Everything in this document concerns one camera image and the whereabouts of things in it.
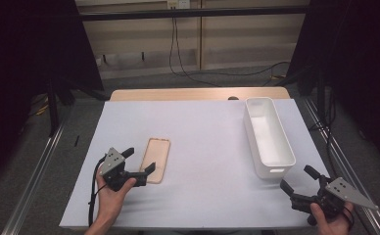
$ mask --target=white paper surface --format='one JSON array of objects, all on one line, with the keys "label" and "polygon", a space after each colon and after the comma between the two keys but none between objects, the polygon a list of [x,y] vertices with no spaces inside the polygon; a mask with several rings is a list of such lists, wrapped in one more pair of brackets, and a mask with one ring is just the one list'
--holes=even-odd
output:
[{"label": "white paper surface", "polygon": [[[274,104],[297,159],[285,179],[296,193],[315,195],[318,182],[303,169],[327,174],[325,166],[294,100]],[[93,169],[110,147],[134,147],[125,169],[137,171],[151,137],[171,142],[163,181],[133,188],[114,227],[307,226],[308,215],[291,209],[279,181],[256,176],[244,110],[243,101],[107,102],[60,226],[87,227]]]}]

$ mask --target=table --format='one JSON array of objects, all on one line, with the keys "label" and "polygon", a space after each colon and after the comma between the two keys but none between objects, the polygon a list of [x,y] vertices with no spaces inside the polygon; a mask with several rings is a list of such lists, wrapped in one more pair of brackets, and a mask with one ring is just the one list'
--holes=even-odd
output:
[{"label": "table", "polygon": [[[156,134],[150,137],[171,140],[165,178],[159,185],[129,192],[114,227],[227,230],[307,226],[308,215],[291,210],[278,180],[255,175],[242,123],[243,101],[217,100],[229,96],[283,98],[275,99],[275,106],[297,157],[286,180],[298,193],[315,194],[317,183],[303,168],[310,164],[321,173],[326,169],[284,88],[120,90],[106,103],[60,225],[71,229],[87,226],[90,176],[104,150],[111,146],[123,150],[134,143],[135,155],[141,156],[146,147],[143,137]],[[216,101],[189,101],[202,98]],[[138,168],[140,162],[139,157],[128,158],[126,170]]]}]

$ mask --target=hand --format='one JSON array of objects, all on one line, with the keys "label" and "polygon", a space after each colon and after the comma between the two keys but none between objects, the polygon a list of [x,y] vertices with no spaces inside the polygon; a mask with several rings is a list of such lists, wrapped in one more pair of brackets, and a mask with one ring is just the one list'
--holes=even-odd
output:
[{"label": "hand", "polygon": [[[333,221],[327,222],[324,212],[318,204],[311,204],[311,212],[317,221],[318,235],[347,235],[349,234],[349,222],[342,214],[337,215]],[[353,204],[346,202],[345,207],[351,212]],[[347,210],[343,210],[346,216],[350,216]]]},{"label": "hand", "polygon": [[[97,172],[96,182],[98,189],[100,189],[104,187],[106,183],[104,178],[99,174],[100,170]],[[129,192],[135,183],[136,179],[130,178],[117,192],[114,192],[106,186],[99,191],[98,215],[85,234],[105,234],[111,228],[122,209],[126,193]]]}]

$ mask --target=gray carpet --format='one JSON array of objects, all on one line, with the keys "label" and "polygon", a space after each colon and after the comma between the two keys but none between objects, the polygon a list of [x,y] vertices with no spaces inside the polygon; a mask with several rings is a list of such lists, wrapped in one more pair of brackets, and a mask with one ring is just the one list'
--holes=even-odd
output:
[{"label": "gray carpet", "polygon": [[[286,65],[273,70],[274,74],[284,74]],[[227,73],[252,73],[261,68],[216,70]],[[193,79],[201,79],[219,86],[268,86],[277,80],[268,81],[270,72],[255,75],[223,75],[223,74],[194,74]],[[111,94],[116,89],[132,88],[163,88],[163,87],[211,87],[206,83],[196,82],[186,76],[174,74],[160,74],[151,76],[104,80],[106,93]],[[305,106],[303,97],[300,97],[296,84],[288,85],[290,95],[295,98],[307,126],[314,124]],[[40,186],[31,202],[25,220],[20,228],[20,234],[77,234],[79,232],[59,227],[59,222],[71,195],[71,190],[80,172],[89,143],[94,134],[96,124],[103,109],[103,102],[73,92],[77,97],[72,107],[60,107],[60,113],[70,109],[69,118],[63,129],[56,150],[54,151],[46,171],[41,178]],[[19,143],[15,147],[13,156],[0,171],[0,233],[3,231],[16,203],[33,173],[38,158],[41,156],[48,141],[49,134],[48,114],[31,117],[25,124]],[[358,126],[344,111],[341,104],[337,104],[337,117],[332,126],[333,136],[351,162],[356,174],[364,187],[380,207],[380,156],[369,141],[361,138]],[[325,142],[318,131],[311,131],[320,155],[328,163]],[[375,234],[369,221],[361,210],[357,212],[372,234]],[[314,228],[280,230],[280,235],[316,234]],[[367,234],[356,217],[356,225],[351,234]]]}]

